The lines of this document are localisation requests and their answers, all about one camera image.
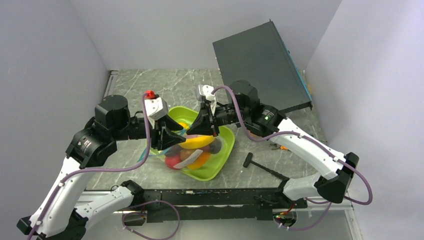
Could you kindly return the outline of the clear zip top bag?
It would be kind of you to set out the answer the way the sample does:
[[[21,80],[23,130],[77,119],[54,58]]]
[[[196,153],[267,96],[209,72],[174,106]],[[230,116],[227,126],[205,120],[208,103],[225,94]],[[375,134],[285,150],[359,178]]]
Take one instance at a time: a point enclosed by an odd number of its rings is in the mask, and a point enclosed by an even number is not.
[[[150,157],[163,158],[165,165],[171,170],[197,170],[210,161],[213,155],[221,152],[223,141],[210,135],[187,135],[189,125],[179,123],[183,129],[176,133],[188,139],[158,153],[150,152]]]

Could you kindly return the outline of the red apple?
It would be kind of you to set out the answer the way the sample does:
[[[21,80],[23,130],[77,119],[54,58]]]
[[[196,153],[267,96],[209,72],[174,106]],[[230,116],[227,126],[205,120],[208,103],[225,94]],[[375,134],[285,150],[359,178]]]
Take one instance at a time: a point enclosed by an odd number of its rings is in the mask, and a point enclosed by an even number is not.
[[[179,163],[181,162],[181,156],[179,154],[166,156],[165,159],[166,166],[171,170],[180,170]]]

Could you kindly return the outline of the purple eggplant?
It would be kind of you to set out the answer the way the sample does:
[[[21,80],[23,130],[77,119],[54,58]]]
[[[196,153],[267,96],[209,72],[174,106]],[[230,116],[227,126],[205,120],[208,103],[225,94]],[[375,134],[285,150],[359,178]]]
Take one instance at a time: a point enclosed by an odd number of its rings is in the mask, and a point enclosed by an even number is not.
[[[164,155],[166,157],[179,156],[182,149],[183,148],[180,145],[174,145],[174,146],[170,147],[169,149],[167,149],[167,151],[164,153]]]

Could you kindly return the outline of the dark purple plum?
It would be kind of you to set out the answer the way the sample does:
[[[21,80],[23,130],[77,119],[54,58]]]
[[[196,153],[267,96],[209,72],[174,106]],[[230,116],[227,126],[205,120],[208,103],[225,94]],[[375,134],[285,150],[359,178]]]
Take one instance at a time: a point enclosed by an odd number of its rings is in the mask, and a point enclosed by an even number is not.
[[[222,149],[222,141],[219,138],[215,138],[209,146],[209,152],[213,155],[218,154]]]

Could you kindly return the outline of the brown kiwi potato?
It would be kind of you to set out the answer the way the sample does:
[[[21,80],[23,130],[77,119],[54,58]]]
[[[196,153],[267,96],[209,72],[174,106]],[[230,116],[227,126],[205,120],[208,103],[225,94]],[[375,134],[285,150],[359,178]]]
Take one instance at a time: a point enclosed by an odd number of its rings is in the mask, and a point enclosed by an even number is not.
[[[180,152],[180,159],[181,159],[181,161],[184,161],[187,158],[189,158],[195,151],[196,151],[195,149],[183,149]]]

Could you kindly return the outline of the orange mango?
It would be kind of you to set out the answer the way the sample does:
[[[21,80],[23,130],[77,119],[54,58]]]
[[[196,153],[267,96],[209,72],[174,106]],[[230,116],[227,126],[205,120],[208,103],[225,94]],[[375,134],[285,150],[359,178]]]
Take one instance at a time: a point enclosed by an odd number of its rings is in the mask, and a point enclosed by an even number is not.
[[[193,163],[190,163],[186,167],[190,170],[196,170],[202,167],[211,157],[210,152],[202,152]]]

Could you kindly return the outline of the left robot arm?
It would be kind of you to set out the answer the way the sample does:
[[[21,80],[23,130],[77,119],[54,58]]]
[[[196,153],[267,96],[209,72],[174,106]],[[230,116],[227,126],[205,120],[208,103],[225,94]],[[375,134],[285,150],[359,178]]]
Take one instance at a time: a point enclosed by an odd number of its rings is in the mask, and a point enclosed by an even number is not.
[[[73,136],[42,204],[18,221],[17,228],[28,239],[80,240],[89,228],[118,210],[161,203],[133,180],[126,180],[107,195],[77,204],[94,174],[107,172],[104,164],[117,151],[119,141],[145,139],[146,151],[165,150],[185,141],[179,134],[183,127],[169,117],[162,98],[147,92],[141,105],[142,117],[130,114],[122,95],[108,95],[95,107],[94,116]]]

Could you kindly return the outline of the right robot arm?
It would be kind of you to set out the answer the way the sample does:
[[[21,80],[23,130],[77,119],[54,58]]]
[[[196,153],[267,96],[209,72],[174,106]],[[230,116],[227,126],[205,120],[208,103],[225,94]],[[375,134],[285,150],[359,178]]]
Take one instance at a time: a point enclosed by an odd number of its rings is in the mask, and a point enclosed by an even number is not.
[[[238,80],[223,89],[232,99],[228,104],[217,101],[212,86],[200,84],[196,88],[200,110],[187,135],[216,137],[220,126],[237,124],[245,127],[252,141],[271,141],[305,160],[317,173],[302,178],[283,177],[275,194],[276,203],[282,208],[308,197],[322,197],[335,204],[345,199],[359,162],[356,154],[344,154],[326,146],[277,108],[261,103],[258,90],[248,81]]]

